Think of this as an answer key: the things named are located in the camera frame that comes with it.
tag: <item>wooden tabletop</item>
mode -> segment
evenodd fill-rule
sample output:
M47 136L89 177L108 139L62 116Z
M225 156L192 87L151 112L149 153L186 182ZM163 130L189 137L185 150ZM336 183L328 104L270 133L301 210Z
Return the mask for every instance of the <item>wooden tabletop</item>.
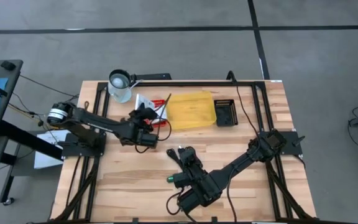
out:
M93 108L97 84L97 81L83 82L78 107L84 107L84 102L89 101L89 108ZM283 83L266 81L266 87L275 128L279 131L292 130L293 123ZM166 155L165 151L170 148L176 150L179 145L193 146L204 168L209 172L213 169L221 169L247 150L247 143L255 138L255 133L242 112L236 89L232 86L135 87L132 89L132 99L127 103L117 103L110 97L108 118L119 120L122 117L128 117L128 113L134 109L134 99L137 93L151 100L157 100L165 99L169 93L197 91L210 91L215 100L234 99L239 124L230 128L218 128L213 124L203 128L173 131L168 140L158 142L156 149L144 154L137 153L133 146L121 146L113 134L108 134L105 154L99 166L92 222L131 222L134 217L139 218L141 222L188 220L182 212L171 216L165 209L169 196L178 192L173 184L167 183L166 178L180 172L177 164ZM239 87L239 91L244 108L254 126L257 127L251 87ZM264 112L261 92L259 92L259 102ZM100 103L99 114L101 114L102 106L103 102ZM265 114L263 113L262 116L264 125L267 127ZM167 134L168 128L161 128L160 136L164 138ZM76 160L76 157L72 157L64 161L51 218L58 216L65 208ZM307 213L315 216L303 164L293 156L282 156L282 162L289 191ZM74 196L78 188L81 164L82 159L70 198ZM282 195L278 189L277 192L281 214L284 217ZM239 221L274 220L265 164L256 162L233 178L230 194ZM88 192L85 192L80 217L85 215L87 198ZM175 202L176 200L171 200L170 210L172 211L177 209ZM190 215L200 222L211 221L211 217L217 217L221 222L233 221L226 191L219 200L206 208L202 206L195 208Z

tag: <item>concrete floor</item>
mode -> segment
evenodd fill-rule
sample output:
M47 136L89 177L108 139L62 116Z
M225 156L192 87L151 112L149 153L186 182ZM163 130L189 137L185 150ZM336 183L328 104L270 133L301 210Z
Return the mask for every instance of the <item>concrete floor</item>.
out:
M257 0L260 26L358 25L358 1ZM0 0L0 29L158 26L249 26L245 0ZM316 212L323 220L358 222L358 147L347 135L358 106L358 30L261 32L271 79L285 84L300 135ZM105 80L114 68L170 72L174 79L261 79L252 31L1 35L0 59L22 59L22 74L77 94L83 80ZM45 113L59 93L19 79L15 91ZM13 97L11 103L19 104ZM26 130L34 122L8 110ZM358 140L358 129L353 130ZM0 171L0 191L7 169ZM48 218L60 168L16 178L0 223Z

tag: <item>black desk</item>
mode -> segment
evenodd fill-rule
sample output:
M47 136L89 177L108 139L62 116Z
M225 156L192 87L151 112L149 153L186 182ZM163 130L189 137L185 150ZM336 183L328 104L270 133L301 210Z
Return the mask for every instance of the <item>black desk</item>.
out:
M13 181L13 176L11 175L13 165L18 158L17 153L14 155L6 154L4 152L8 139L11 139L19 144L29 146L31 149L35 151L39 151L45 155L53 157L55 159L62 160L62 150L55 147L52 144L49 144L33 134L28 133L27 131L23 131L20 128L14 126L7 121L2 120L6 108L8 106L9 100L11 99L12 93L16 86L17 80L19 79L20 71L23 65L22 60L9 60L11 63L16 65L16 68L13 71L6 70L1 67L3 60L0 60L0 78L8 78L8 81L5 86L5 91L7 92L7 96L2 96L0 99L0 162L4 164L11 165L11 169L6 178L5 184L2 189L2 193L0 196L0 202L4 203L8 199L9 190L11 188L11 184Z

